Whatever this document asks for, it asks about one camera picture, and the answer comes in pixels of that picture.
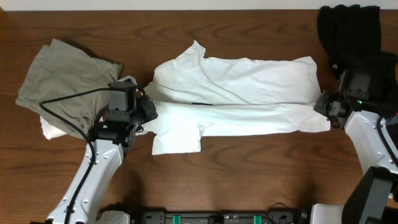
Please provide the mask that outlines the white printed t-shirt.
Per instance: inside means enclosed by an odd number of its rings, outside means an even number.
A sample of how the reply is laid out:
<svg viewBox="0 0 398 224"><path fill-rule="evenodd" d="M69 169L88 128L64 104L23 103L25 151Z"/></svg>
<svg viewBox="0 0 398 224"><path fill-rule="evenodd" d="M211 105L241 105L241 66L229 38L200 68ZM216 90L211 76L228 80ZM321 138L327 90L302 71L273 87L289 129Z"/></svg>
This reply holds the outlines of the white printed t-shirt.
<svg viewBox="0 0 398 224"><path fill-rule="evenodd" d="M251 60L205 57L194 42L159 65L146 86L158 117L144 125L154 133L152 153L201 150L203 136L319 133L330 122L313 106L320 96L311 57Z"/></svg>

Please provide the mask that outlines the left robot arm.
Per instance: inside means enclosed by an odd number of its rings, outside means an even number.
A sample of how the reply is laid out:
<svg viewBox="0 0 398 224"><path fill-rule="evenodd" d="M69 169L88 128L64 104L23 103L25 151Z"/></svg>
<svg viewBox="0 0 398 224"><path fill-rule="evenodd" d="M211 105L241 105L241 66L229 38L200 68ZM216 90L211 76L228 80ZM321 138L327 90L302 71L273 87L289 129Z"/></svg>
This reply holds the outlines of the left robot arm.
<svg viewBox="0 0 398 224"><path fill-rule="evenodd" d="M131 212L120 203L100 210L118 167L123 163L143 124L158 117L153 102L133 82L112 82L104 121L96 120L88 134L76 125L87 142L85 156L66 194L46 218L46 223L133 223Z"/></svg>

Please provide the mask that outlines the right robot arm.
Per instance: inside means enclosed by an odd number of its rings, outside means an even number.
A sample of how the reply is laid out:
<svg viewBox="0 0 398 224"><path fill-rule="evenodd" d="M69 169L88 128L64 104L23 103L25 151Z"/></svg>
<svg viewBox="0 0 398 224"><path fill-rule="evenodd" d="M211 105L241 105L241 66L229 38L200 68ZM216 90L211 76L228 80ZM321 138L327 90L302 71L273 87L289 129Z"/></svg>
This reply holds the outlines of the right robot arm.
<svg viewBox="0 0 398 224"><path fill-rule="evenodd" d="M397 209L387 206L390 198L397 200L397 140L391 135L396 121L377 113L379 103L370 100L372 84L369 72L346 69L338 91L324 91L313 108L345 130L363 178L344 205L313 205L311 224L397 223Z"/></svg>

